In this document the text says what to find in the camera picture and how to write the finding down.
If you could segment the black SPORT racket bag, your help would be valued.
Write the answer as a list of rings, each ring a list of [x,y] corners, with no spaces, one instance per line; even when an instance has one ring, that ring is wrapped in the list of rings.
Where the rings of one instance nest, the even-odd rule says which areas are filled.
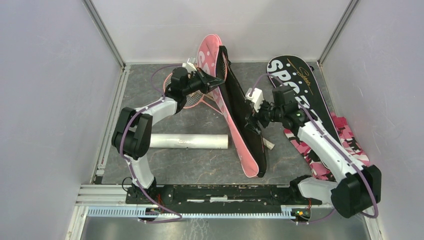
[[[326,103],[322,89],[315,76],[312,65],[296,55],[279,55],[272,58],[266,67],[270,74],[270,87],[265,89],[265,96],[272,97],[272,89],[280,86],[280,82],[294,90],[296,100],[319,118],[325,130],[339,143],[336,125]]]

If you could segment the white shuttlecock tube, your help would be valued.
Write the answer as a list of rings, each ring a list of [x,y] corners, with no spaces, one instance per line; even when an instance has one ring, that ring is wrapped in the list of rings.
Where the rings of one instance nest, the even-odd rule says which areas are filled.
[[[151,148],[165,149],[228,149],[227,134],[168,134],[153,133]]]

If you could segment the pink SPORT racket bag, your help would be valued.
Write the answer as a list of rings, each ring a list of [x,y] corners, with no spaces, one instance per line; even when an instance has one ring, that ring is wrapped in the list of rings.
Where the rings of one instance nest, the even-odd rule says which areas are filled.
[[[262,134],[245,129],[245,117],[252,108],[245,102],[245,91],[231,69],[227,48],[216,34],[204,37],[197,51],[197,65],[208,75],[217,77],[217,60],[224,53],[229,62],[225,83],[211,91],[230,130],[241,168],[248,178],[262,178],[267,170],[267,158]]]

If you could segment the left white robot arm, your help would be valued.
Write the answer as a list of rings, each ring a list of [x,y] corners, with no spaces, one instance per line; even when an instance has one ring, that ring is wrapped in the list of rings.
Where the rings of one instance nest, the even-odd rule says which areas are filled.
[[[151,186],[156,180],[146,157],[153,126],[179,113],[190,94],[208,94],[224,83],[223,78],[209,75],[201,68],[188,71],[182,66],[176,67],[160,99],[143,107],[125,107],[120,111],[111,145],[127,163],[132,182],[139,188],[137,196],[145,204],[151,204],[157,198],[157,190]]]

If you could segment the pink frame badminton racket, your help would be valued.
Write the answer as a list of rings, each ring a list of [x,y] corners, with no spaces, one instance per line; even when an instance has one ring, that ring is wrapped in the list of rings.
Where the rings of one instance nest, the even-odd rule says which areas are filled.
[[[216,76],[219,79],[227,80],[229,74],[229,61],[224,53],[221,53],[217,58]]]

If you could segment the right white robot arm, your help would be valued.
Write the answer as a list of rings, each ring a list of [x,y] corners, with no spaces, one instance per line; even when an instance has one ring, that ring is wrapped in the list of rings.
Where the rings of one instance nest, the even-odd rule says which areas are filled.
[[[306,143],[330,170],[334,181],[308,177],[289,189],[289,199],[302,204],[308,198],[331,204],[342,217],[362,214],[375,219],[379,216],[382,173],[376,165],[365,165],[338,143],[325,129],[318,117],[295,98],[289,86],[272,91],[273,102],[268,102],[259,88],[249,88],[245,101],[251,106],[246,127],[256,130],[258,125],[281,123],[300,141]]]

